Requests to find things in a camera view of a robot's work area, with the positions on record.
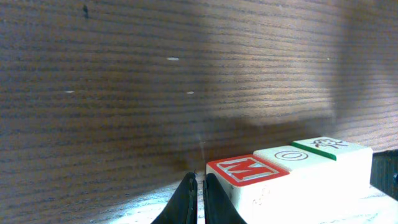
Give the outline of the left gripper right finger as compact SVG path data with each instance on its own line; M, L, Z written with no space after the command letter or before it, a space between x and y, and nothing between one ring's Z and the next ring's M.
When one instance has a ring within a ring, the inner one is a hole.
M206 224L246 224L212 173L203 181L203 201Z

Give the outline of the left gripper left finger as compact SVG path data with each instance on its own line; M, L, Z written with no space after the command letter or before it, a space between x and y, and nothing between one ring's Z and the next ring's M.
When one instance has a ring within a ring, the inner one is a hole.
M152 224L197 224L198 184L194 172L185 177Z

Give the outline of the white block green side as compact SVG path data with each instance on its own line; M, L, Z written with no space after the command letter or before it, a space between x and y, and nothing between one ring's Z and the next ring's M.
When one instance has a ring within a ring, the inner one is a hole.
M266 197L272 187L280 187L289 171L253 154L229 157L206 164L206 173L214 174L239 215L255 223L266 214Z

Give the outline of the yellow block letter O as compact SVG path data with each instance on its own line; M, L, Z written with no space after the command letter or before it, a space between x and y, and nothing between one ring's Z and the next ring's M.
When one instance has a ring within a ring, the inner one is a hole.
M253 155L288 171L268 180L253 202L253 213L277 220L313 219L336 201L335 162L293 146L256 150Z

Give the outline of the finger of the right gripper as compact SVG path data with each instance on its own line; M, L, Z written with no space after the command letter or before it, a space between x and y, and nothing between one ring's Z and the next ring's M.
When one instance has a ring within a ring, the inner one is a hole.
M397 200L397 150L373 154L370 183Z

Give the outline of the white ladybug block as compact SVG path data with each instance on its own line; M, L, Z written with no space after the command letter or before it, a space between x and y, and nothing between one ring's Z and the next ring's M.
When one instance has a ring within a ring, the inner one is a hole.
M292 145L334 160L336 183L344 194L351 197L367 194L373 159L371 147L326 136L294 141Z

